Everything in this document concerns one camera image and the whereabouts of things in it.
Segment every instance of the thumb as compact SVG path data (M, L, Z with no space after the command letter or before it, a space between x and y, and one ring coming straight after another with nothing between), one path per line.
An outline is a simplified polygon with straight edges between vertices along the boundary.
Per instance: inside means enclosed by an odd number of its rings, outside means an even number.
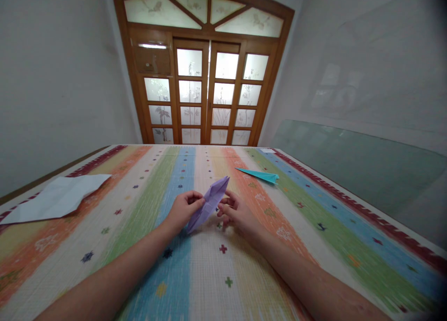
M224 204L218 204L217 206L219 208L219 213L217 213L217 216L222 216L222 214L225 214L226 216L230 217L231 219L234 219L235 215L236 215L236 211L234 209L232 209L230 206L228 205L224 205Z
M205 199L202 198L202 199L199 199L199 200L193 202L192 204L188 205L188 209L189 209L191 212L195 213L195 212L198 211L199 208L202 207L204 204L205 204Z

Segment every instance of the white paper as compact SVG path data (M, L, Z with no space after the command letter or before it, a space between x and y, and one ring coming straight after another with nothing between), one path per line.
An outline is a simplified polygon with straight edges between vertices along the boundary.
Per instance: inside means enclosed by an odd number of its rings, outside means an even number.
M111 174L58 177L34 198L18 205L0 224L60 218L75 211Z

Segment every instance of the white wall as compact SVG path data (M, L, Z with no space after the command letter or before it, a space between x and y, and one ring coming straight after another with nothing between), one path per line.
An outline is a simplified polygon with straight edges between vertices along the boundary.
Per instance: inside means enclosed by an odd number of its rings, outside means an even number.
M130 110L131 110L131 114L132 114L132 121L133 121L135 130L138 133L139 142L141 143L142 139L141 139L140 126L138 124L138 117L137 117L137 114L136 114L135 103L134 103L134 98L133 98L133 94L132 94L132 88L131 88L131 85L130 85L129 73L128 73L128 69L127 69L127 65L126 65L126 58L125 58L125 55L124 55L124 48L122 46L120 29L119 29L118 21L117 21L117 18L116 18L115 5L113 3L113 0L106 0L106 1L107 1L108 14L109 14L110 22L112 24L112 29L113 29L113 32L114 32L115 45L116 45L116 49L118 51L118 56L119 56L119 59L120 59L121 71L123 73L123 79L124 79L124 82L125 82L125 85L126 85L126 96L127 96L128 101L129 101L129 106L130 106ZM293 17L293 21L292 21L292 24L291 24L291 28L290 28L290 32L289 32L289 38L287 39L287 43L286 43L285 48L284 48L283 57L281 59L280 65L279 65L277 79L276 79L275 86L273 88L273 92L272 92L272 96L271 96L271 103L273 103L274 97L277 96L276 95L276 90L278 89L278 85L277 85L278 79L281 78L281 74L282 74L282 71L283 71L285 60L287 59L288 54L289 54L289 50L291 48L292 36L293 36L295 28L297 26L299 13L301 11L301 5L303 3L303 0L275 0L275 1L281 3L281 4L285 5L285 6L288 6L291 9L293 9L295 11L295 15Z
M105 0L0 0L0 196L135 143Z
M284 119L447 155L447 35L436 0L304 0L260 146ZM446 246L447 174L395 219Z

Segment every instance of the colorful striped tablecloth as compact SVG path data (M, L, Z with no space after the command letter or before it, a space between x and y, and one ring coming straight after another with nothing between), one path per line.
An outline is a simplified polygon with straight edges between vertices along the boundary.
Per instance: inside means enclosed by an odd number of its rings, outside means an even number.
M278 185L236 167L278 174ZM62 175L83 174L112 177L64 218L0 226L0 320L32 320L157 227L178 194L204 194L226 175L291 252L393 319L428 315L440 303L443 250L279 150L111 146ZM0 207L0 220L44 186ZM215 215L172 241L117 319L312 320L266 260Z

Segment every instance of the forearm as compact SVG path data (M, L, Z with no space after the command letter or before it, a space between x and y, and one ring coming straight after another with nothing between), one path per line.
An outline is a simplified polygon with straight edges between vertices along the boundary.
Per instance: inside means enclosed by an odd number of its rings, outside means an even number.
M265 229L251 243L289 285L315 320L390 320L362 295L290 250Z
M177 231L162 224L89 276L36 319L111 320Z

